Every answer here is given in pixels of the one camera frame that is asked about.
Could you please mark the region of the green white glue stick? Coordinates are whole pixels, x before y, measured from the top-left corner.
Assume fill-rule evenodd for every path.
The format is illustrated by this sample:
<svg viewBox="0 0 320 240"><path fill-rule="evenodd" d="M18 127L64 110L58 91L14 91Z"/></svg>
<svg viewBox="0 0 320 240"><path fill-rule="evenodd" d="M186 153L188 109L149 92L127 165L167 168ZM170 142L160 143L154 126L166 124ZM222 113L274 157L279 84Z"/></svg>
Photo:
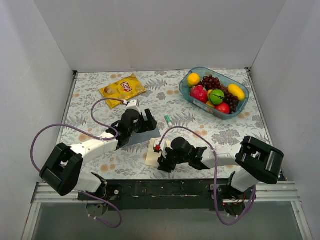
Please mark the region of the green white glue stick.
<svg viewBox="0 0 320 240"><path fill-rule="evenodd" d="M165 115L164 118L165 118L165 121L166 121L168 127L169 128L173 127L173 123L172 123L170 117L168 115Z"/></svg>

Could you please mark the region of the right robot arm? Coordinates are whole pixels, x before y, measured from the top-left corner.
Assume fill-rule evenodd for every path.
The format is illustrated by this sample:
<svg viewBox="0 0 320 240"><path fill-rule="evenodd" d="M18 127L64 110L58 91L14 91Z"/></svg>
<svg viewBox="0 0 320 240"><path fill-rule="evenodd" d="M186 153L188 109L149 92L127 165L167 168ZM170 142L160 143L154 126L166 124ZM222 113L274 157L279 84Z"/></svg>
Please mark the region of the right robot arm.
<svg viewBox="0 0 320 240"><path fill-rule="evenodd" d="M284 153L252 136L232 147L220 148L214 154L208 147L194 147L183 137L175 138L170 144L156 140L153 151L159 153L158 170L171 173L178 164L188 164L202 171L219 166L240 166L241 169L229 177L226 192L237 199L258 183L275 185L278 182Z"/></svg>

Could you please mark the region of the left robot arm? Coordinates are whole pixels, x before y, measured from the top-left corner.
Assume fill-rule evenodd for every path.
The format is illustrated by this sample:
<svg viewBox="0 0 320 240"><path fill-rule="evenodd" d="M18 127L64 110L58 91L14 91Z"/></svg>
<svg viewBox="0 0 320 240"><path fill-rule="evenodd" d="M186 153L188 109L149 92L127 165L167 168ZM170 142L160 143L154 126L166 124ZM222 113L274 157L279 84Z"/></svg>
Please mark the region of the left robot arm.
<svg viewBox="0 0 320 240"><path fill-rule="evenodd" d="M106 196L106 181L96 173L82 172L86 163L109 152L117 151L130 142L136 134L154 131L157 121L149 109L145 115L136 109L127 109L114 129L106 130L96 139L66 145L56 145L39 172L39 176L59 195L65 196L71 191L86 191L95 199Z"/></svg>

